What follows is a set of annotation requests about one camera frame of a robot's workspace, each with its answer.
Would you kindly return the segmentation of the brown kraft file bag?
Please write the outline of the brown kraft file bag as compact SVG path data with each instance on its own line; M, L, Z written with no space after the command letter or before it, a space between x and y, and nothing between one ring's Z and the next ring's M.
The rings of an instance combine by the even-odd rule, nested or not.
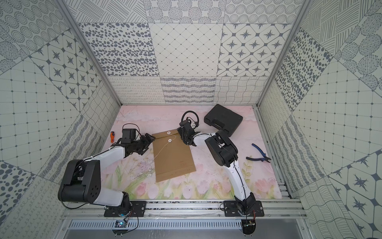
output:
M176 129L153 135L156 182L196 171L190 146L183 143Z

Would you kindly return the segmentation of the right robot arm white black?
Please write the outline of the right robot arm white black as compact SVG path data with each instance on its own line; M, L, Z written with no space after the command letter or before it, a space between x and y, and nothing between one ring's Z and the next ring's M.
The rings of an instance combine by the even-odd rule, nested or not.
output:
M191 119L182 120L177 128L182 141L186 145L197 146L194 139L197 136L203 136L205 133L195 131L199 123L193 122ZM256 198L247 186L238 161L238 149L229 138L228 134L220 129L214 134L206 134L205 143L212 154L214 160L228 174L231 185L234 189L234 198L240 214L248 216L253 212Z

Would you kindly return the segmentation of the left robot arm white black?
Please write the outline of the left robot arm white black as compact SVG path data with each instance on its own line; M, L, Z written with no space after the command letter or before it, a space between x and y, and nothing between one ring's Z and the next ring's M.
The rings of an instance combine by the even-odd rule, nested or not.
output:
M69 161L58 191L58 200L62 204L102 205L120 211L123 216L129 214L133 205L128 193L103 188L101 172L133 153L143 155L154 140L155 137L148 133L138 140L124 136L101 153Z

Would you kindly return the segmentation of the black plastic tool case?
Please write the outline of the black plastic tool case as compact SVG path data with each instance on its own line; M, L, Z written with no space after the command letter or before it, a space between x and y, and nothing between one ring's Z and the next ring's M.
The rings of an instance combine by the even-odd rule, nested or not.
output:
M218 130L224 131L231 137L240 124L243 117L234 111L217 104L204 117L204 122Z

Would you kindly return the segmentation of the pink floral table mat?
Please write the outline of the pink floral table mat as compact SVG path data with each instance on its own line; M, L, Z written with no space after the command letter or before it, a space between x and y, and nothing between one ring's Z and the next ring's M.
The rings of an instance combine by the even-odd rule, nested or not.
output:
M103 188L127 192L131 199L232 199L234 188L216 163L206 138L216 129L204 123L210 106L123 106L111 128L139 128L155 141L149 149L112 163L100 174ZM280 199L272 165L253 162L264 142L253 108L233 106L243 121L231 137L238 148L238 172L257 199Z

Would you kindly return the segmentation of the orange handled screwdriver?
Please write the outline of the orange handled screwdriver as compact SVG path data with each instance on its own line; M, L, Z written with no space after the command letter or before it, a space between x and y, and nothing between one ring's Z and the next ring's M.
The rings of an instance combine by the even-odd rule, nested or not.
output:
M114 131L111 131L111 132L110 132L110 142L111 142L111 143L114 143L114 138L115 138L115 132L114 132Z

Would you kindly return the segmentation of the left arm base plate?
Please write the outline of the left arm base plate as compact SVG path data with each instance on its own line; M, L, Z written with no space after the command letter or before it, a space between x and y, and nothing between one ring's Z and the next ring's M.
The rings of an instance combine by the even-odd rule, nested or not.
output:
M132 214L132 217L143 217L146 210L147 201L130 201L126 207L112 207L106 206L104 217L129 217Z

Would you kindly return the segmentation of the blue handled pliers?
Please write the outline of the blue handled pliers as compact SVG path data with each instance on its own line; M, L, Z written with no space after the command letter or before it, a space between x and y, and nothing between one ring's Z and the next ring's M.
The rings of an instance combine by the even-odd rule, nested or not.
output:
M252 162L266 162L271 163L271 158L269 158L265 152L262 151L260 147L258 147L256 144L252 144L252 146L258 151L257 157L247 156L246 159L248 161Z

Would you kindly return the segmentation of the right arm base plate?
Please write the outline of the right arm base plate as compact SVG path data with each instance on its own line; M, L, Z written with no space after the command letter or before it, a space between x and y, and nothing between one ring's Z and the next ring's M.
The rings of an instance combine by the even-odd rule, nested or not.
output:
M260 201L255 201L251 205L236 201L224 201L222 209L226 217L263 217L265 215Z

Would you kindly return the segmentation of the aluminium mounting rail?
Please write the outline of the aluminium mounting rail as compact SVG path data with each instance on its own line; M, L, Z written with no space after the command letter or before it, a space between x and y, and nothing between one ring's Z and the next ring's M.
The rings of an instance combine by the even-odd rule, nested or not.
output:
M220 219L225 216L223 200L147 200L140 219ZM298 199L260 199L264 216L257 219L307 219ZM85 205L79 209L65 209L63 220L105 219L104 207Z

